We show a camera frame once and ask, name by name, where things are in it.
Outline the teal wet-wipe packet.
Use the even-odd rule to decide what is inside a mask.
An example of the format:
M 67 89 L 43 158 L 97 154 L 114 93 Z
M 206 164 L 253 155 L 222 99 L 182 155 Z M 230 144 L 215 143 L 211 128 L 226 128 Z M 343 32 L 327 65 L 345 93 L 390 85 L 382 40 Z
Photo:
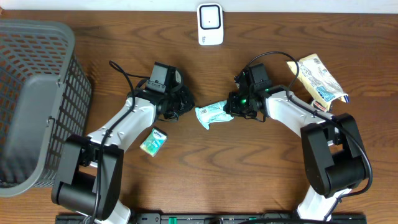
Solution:
M 206 129 L 210 129 L 211 123 L 222 123 L 233 120 L 230 114 L 224 110 L 227 101 L 219 101 L 202 108 L 195 108 L 195 113 L 200 124 Z

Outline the green Kleenex tissue packet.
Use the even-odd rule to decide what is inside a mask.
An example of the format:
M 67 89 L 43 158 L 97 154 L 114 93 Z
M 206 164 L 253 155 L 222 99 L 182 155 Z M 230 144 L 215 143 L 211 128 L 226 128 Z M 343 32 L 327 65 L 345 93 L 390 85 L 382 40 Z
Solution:
M 148 155 L 154 157 L 164 145 L 167 140 L 167 135 L 157 129 L 153 128 L 148 137 L 140 145 L 140 149 L 146 152 Z

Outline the large yellow snack bag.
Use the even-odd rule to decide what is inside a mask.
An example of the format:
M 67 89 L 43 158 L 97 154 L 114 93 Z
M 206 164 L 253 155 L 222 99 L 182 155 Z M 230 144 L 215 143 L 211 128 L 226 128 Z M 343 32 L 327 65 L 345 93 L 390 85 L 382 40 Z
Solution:
M 301 58 L 298 65 L 298 80 L 310 93 L 313 100 L 317 100 L 330 111 L 335 100 L 349 103 L 348 94 L 335 80 L 317 54 Z

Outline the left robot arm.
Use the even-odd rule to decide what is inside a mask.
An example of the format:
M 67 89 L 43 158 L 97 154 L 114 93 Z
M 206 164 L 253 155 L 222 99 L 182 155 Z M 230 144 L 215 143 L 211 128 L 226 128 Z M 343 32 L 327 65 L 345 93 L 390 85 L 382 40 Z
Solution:
M 119 199 L 125 152 L 159 116 L 178 120 L 194 106 L 182 71 L 155 62 L 151 75 L 130 87 L 123 107 L 106 124 L 66 139 L 52 202 L 84 215 L 84 223 L 128 223 L 132 212 Z

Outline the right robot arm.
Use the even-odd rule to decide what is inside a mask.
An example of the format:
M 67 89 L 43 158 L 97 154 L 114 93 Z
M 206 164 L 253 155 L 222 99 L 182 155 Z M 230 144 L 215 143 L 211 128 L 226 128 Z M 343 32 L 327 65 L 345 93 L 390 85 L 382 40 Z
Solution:
M 265 66 L 246 66 L 234 77 L 237 91 L 229 93 L 224 107 L 231 116 L 276 120 L 302 142 L 305 173 L 310 184 L 296 209 L 304 220 L 330 221 L 331 214 L 362 181 L 372 180 L 372 170 L 355 119 L 318 111 L 297 98 L 290 88 L 272 84 Z

